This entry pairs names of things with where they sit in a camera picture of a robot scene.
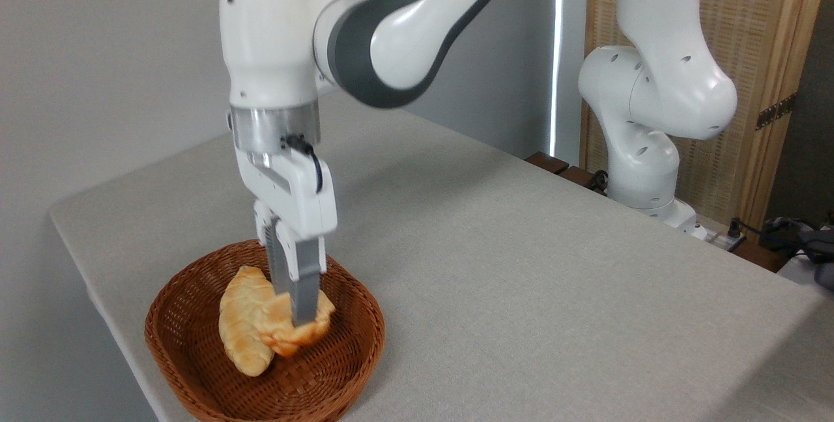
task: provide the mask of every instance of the wooden block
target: wooden block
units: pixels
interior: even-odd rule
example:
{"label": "wooden block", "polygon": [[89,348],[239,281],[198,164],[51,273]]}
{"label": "wooden block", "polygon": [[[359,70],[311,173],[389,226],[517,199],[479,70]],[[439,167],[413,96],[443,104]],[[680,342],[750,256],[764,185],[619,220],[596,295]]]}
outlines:
{"label": "wooden block", "polygon": [[562,173],[559,173],[559,176],[562,176],[562,178],[565,178],[568,181],[575,182],[580,186],[587,186],[590,179],[593,178],[591,173],[586,172],[584,169],[580,169],[580,167],[570,167]]}
{"label": "wooden block", "polygon": [[753,264],[761,268],[765,268],[772,273],[779,272],[779,270],[783,268],[784,264],[788,262],[787,258],[783,258],[769,249],[760,247],[758,244],[753,243],[749,239],[748,241],[744,241],[744,243],[738,245],[736,250],[733,251],[733,254],[739,258],[747,259],[748,261],[753,262]]}
{"label": "wooden block", "polygon": [[530,157],[525,158],[525,161],[554,175],[559,175],[559,173],[562,173],[569,167],[568,163],[561,161],[559,158],[551,157],[544,152],[536,152],[530,155]]}

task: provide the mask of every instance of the white wall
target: white wall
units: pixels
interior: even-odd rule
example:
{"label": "white wall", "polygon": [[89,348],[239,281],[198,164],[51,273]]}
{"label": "white wall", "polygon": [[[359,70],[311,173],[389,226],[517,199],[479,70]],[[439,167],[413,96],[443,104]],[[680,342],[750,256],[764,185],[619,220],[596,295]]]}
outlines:
{"label": "white wall", "polygon": [[[216,2],[0,0],[2,422],[154,419],[47,209],[225,131]],[[552,16],[494,0],[409,110],[545,150]]]}

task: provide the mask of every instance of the golden crust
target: golden crust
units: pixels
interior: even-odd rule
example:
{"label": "golden crust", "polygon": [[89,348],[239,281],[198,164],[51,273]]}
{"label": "golden crust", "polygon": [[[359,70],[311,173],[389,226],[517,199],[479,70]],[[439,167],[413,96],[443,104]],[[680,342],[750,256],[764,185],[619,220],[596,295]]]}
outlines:
{"label": "golden crust", "polygon": [[292,357],[298,348],[323,338],[334,311],[336,307],[320,290],[315,320],[296,328],[289,294],[276,296],[261,270],[244,266],[220,298],[220,339],[238,370],[257,376],[269,366],[273,352]]}

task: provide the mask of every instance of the basket rim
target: basket rim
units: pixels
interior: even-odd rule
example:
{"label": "basket rim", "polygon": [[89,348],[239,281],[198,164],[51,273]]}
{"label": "basket rim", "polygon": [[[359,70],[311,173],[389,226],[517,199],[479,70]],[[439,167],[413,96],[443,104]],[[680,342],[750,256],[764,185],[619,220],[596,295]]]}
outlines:
{"label": "basket rim", "polygon": [[[248,239],[233,244],[227,244],[226,246],[214,250],[211,253],[202,256],[200,259],[191,262],[191,264],[187,265],[171,277],[169,282],[163,286],[161,291],[157,294],[157,297],[155,297],[154,302],[151,303],[148,315],[145,318],[145,344],[148,346],[151,356],[154,357],[160,372],[163,374],[163,377],[177,396],[177,399],[179,399],[179,401],[185,406],[185,409],[188,410],[188,412],[196,416],[198,419],[201,417],[195,414],[194,411],[216,420],[224,420],[227,422],[253,422],[252,419],[238,419],[219,413],[218,411],[209,408],[205,403],[194,396],[193,390],[190,389],[188,384],[182,382],[179,372],[176,371],[175,366],[173,366],[173,359],[171,358],[170,353],[167,351],[167,348],[165,348],[159,338],[160,327],[162,326],[159,319],[159,313],[166,309],[170,300],[173,300],[176,295],[176,291],[184,286],[184,283],[181,280],[184,276],[190,274],[194,268],[199,267],[199,265],[204,262],[211,261],[217,256],[227,252],[227,250],[235,249],[236,247],[260,247],[260,244],[257,239]],[[367,365],[367,371],[357,372],[357,374],[351,377],[343,387],[334,392],[333,395],[328,396],[328,398],[322,401],[318,407],[311,408],[309,410],[302,410],[290,417],[283,417],[280,419],[258,419],[257,422],[284,422],[287,420],[308,419],[319,420],[325,419],[330,414],[345,409],[345,407],[350,407],[352,402],[360,396],[364,386],[366,386],[367,381],[370,380],[370,377],[373,375],[373,371],[375,371],[377,365],[379,364],[379,360],[382,358],[385,342],[385,325],[382,311],[379,309],[379,303],[376,298],[373,297],[371,292],[367,290],[363,283],[355,279],[354,276],[342,268],[330,255],[327,255],[326,260],[328,265],[335,264],[341,268],[343,276],[345,276],[346,280],[356,289],[358,295],[369,302],[369,308],[372,310],[375,318],[379,321],[379,336],[377,339],[373,340],[373,344],[371,345],[368,354],[369,359],[366,360],[369,364]]]}

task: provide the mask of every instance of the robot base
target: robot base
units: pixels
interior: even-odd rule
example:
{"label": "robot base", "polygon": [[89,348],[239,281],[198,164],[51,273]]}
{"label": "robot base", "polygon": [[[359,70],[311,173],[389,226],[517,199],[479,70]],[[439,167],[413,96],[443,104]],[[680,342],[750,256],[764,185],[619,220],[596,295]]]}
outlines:
{"label": "robot base", "polygon": [[706,235],[709,233],[705,227],[701,227],[698,223],[695,209],[677,199],[661,208],[637,208],[635,210],[701,240],[706,239]]}

